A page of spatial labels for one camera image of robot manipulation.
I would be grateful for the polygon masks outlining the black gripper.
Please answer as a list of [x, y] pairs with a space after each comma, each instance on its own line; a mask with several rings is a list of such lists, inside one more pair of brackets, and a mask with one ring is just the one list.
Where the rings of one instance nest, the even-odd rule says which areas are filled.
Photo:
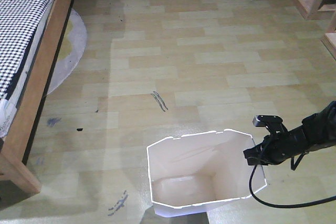
[[301, 127], [266, 135], [262, 143], [243, 151], [248, 165], [279, 165], [307, 150], [307, 138]]

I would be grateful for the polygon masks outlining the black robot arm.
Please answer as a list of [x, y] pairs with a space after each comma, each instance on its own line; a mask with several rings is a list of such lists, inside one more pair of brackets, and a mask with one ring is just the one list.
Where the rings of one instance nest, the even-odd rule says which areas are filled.
[[335, 146], [335, 101], [314, 113], [295, 129], [288, 130], [275, 115], [257, 115], [255, 127], [265, 127], [269, 135], [262, 143], [243, 151], [248, 165], [279, 165], [289, 158]]

